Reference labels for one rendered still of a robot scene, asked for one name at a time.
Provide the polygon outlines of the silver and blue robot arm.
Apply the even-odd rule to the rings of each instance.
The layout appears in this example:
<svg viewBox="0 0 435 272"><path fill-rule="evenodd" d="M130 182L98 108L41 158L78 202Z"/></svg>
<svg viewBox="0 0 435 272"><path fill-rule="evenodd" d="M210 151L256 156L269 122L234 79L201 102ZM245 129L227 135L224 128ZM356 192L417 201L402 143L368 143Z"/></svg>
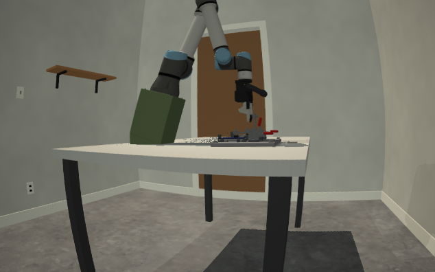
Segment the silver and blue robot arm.
<svg viewBox="0 0 435 272"><path fill-rule="evenodd" d="M193 57L198 44L207 28L215 54L215 69L237 69L239 79L252 79L251 56L248 52L239 52L232 56L218 17L216 0L196 0L195 19L187 33L180 51L165 52L158 77L151 86L151 91L179 96L179 82L191 75ZM233 62L232 62L233 60Z"/></svg>

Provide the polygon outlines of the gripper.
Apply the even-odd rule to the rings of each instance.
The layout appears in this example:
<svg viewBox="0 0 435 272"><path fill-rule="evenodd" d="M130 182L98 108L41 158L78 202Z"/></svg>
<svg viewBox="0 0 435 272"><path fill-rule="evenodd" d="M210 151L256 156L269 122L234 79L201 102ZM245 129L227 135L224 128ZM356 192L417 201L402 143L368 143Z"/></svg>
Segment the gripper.
<svg viewBox="0 0 435 272"><path fill-rule="evenodd" d="M250 115L252 115L253 112L252 91L246 88L247 83L251 83L251 82L252 82L251 79L239 79L235 81L236 83L235 101L243 102L243 107L239 109L239 112L247 114L247 122L249 120L250 122L252 122L252 118L250 118Z"/></svg>

